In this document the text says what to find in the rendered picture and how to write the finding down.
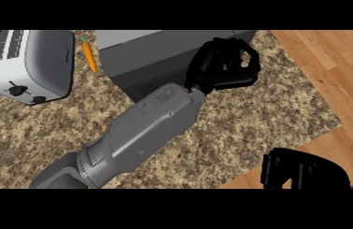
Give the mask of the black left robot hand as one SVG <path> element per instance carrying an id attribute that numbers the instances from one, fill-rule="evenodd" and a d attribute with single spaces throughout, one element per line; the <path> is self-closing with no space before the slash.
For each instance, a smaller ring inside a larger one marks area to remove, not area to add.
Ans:
<path id="1" fill-rule="evenodd" d="M 260 54 L 242 39 L 216 37 L 198 49 L 186 71 L 185 88 L 208 94 L 251 86 L 259 80 Z"/>

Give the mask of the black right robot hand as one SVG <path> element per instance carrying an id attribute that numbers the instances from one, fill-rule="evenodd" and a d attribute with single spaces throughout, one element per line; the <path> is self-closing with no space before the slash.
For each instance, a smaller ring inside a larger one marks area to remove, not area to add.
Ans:
<path id="1" fill-rule="evenodd" d="M 273 148 L 263 155 L 260 183 L 264 189 L 281 190 L 290 179 L 293 189 L 350 188 L 347 173 L 332 161 L 298 150 Z"/>

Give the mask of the dark grey microwave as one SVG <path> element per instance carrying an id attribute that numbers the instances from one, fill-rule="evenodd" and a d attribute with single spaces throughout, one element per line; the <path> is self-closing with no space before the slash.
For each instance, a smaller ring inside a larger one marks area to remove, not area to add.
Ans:
<path id="1" fill-rule="evenodd" d="M 137 102 L 158 87 L 185 83 L 198 48 L 214 37 L 251 42 L 256 30 L 96 30 L 105 75 Z"/>

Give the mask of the orange carrot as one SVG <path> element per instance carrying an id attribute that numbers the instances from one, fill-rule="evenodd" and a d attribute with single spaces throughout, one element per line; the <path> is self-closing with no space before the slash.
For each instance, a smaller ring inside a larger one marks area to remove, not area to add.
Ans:
<path id="1" fill-rule="evenodd" d="M 87 60 L 92 71 L 96 73 L 96 63 L 95 63 L 95 58 L 93 58 L 93 50 L 92 50 L 90 43 L 89 43 L 84 36 L 81 36 L 81 41 L 83 41 L 81 47 L 83 47 L 83 52 L 84 52 L 84 55 L 86 55 L 86 60 Z"/>

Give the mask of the silver toaster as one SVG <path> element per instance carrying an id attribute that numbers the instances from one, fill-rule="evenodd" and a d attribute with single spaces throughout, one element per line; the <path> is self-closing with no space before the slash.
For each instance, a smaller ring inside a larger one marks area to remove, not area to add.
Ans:
<path id="1" fill-rule="evenodd" d="M 28 106 L 62 99 L 72 71 L 69 30 L 0 30 L 0 94 Z"/>

